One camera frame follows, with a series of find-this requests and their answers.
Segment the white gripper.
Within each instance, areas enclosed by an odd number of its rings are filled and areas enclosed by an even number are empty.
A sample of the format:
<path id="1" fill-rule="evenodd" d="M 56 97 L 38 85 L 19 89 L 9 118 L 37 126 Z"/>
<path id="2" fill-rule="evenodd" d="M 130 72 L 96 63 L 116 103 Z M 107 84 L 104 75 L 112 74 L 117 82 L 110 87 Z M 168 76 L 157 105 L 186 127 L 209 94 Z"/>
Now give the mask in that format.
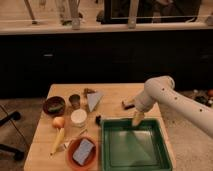
<path id="1" fill-rule="evenodd" d="M 135 112 L 132 118 L 132 125 L 138 126 L 144 119 L 144 113 L 149 112 L 156 101 L 145 91 L 140 92 L 133 100 L 135 108 L 140 112 Z"/>

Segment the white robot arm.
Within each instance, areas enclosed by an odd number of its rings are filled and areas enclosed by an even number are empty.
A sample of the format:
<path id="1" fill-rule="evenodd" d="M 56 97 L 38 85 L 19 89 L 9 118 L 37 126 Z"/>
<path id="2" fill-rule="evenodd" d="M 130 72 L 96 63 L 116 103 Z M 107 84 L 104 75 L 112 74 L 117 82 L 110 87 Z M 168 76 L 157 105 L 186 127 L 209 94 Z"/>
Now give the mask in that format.
<path id="1" fill-rule="evenodd" d="M 163 103 L 213 138 L 213 109 L 187 98 L 174 90 L 175 82 L 170 76 L 148 79 L 144 89 L 133 100 L 136 113 L 132 125 L 138 126 L 156 102 Z"/>

